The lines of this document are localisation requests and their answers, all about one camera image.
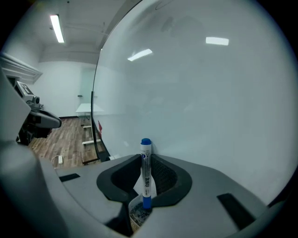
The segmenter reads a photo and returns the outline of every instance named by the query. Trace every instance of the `white backdrop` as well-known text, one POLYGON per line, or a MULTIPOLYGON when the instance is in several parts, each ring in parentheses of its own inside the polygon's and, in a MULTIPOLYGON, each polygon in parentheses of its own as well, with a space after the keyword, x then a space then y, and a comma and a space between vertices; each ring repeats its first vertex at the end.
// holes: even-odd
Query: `white backdrop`
POLYGON ((139 153, 148 137, 154 153, 218 169, 270 203, 298 163, 297 62, 286 39, 247 1, 158 4, 133 8, 101 52, 94 91, 105 113, 94 119, 108 151, 139 153))

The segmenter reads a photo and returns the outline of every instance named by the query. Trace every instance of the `blue marker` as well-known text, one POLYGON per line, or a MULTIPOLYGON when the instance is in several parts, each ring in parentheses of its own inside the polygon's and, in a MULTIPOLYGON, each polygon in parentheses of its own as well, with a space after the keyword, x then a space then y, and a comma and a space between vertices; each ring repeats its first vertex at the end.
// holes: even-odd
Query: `blue marker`
POLYGON ((143 208, 151 208, 151 140, 141 141, 142 180, 143 180, 143 208))

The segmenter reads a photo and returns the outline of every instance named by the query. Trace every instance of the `red object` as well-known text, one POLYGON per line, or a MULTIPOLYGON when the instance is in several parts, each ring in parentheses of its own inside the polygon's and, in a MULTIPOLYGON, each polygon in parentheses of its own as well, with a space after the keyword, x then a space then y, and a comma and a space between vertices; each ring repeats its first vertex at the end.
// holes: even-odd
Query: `red object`
POLYGON ((99 127, 99 137, 102 138, 102 126, 98 121, 98 127, 99 127))

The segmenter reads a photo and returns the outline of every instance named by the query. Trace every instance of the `black rubber pad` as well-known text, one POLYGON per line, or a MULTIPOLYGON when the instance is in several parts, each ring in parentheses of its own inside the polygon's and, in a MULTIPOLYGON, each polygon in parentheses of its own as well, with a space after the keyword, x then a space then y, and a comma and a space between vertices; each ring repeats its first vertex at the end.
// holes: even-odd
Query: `black rubber pad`
POLYGON ((77 173, 72 173, 69 175, 61 176, 61 177, 59 177, 59 179, 61 182, 65 182, 65 181, 69 181, 69 180, 76 179, 79 177, 80 177, 80 175, 78 175, 77 173))
POLYGON ((255 221, 253 216, 230 193, 217 196, 237 227, 241 230, 255 221))

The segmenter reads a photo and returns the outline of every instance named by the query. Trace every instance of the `fluorescent light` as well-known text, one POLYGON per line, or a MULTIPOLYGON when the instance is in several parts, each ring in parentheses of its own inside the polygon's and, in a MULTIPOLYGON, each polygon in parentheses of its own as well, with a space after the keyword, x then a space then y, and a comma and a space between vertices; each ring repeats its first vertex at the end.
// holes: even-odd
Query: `fluorescent light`
POLYGON ((64 43, 58 15, 51 15, 50 17, 58 42, 64 43))
POLYGON ((206 43, 227 46, 229 44, 229 39, 218 37, 206 37, 206 43))
POLYGON ((134 60, 136 60, 140 57, 143 57, 143 56, 151 54, 151 53, 152 53, 152 51, 150 49, 143 50, 143 51, 141 51, 139 53, 136 53, 135 55, 131 56, 130 58, 128 58, 128 60, 134 61, 134 60))

